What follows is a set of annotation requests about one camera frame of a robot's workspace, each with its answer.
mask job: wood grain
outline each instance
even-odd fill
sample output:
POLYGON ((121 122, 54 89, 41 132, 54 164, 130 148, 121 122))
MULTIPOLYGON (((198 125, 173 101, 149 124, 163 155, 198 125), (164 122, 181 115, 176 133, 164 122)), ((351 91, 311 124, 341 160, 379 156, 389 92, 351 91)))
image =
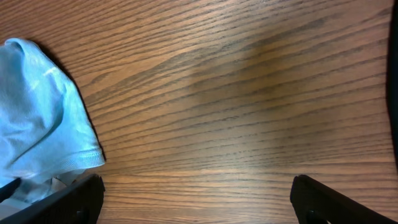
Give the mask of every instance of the wood grain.
POLYGON ((297 223, 307 174, 398 220, 384 99, 392 0, 2 1, 104 147, 99 223, 297 223))

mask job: light blue fabric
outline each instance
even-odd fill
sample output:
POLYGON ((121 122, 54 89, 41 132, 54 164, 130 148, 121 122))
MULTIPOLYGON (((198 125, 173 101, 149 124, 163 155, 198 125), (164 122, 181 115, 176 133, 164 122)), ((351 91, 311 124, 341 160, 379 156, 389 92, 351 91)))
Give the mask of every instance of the light blue fabric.
POLYGON ((104 164, 73 82, 33 42, 0 46, 0 187, 104 164))

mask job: brown wood tabletop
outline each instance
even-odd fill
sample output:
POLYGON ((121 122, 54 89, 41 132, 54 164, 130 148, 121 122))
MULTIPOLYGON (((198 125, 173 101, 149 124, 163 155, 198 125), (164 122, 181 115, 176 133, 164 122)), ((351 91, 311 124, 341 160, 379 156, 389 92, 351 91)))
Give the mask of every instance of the brown wood tabletop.
POLYGON ((398 220, 392 0, 2 1, 76 81, 106 154, 98 223, 297 223, 307 174, 398 220))

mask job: folded cloth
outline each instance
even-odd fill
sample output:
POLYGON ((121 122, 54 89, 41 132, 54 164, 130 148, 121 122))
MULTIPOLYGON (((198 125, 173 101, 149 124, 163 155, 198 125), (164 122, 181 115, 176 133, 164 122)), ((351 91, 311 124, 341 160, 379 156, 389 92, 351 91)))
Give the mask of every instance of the folded cloth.
POLYGON ((74 83, 33 42, 0 46, 0 187, 104 164, 74 83))

